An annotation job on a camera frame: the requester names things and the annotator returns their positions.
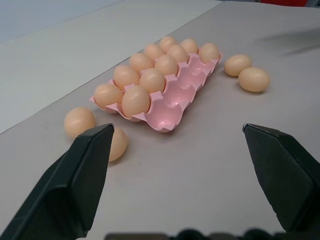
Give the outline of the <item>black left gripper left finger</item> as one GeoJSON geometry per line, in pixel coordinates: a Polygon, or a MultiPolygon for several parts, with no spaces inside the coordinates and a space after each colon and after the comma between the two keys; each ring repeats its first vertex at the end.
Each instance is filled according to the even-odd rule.
{"type": "Polygon", "coordinates": [[[115,128],[77,136],[41,176],[3,231],[2,240],[77,240],[93,226],[106,182],[115,128]]]}

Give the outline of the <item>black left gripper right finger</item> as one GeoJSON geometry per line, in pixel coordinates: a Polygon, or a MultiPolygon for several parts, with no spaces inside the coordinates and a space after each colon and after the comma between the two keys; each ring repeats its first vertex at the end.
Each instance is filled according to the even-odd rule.
{"type": "Polygon", "coordinates": [[[242,131],[258,182],[282,228],[319,232],[319,162],[287,133],[250,123],[242,131]]]}

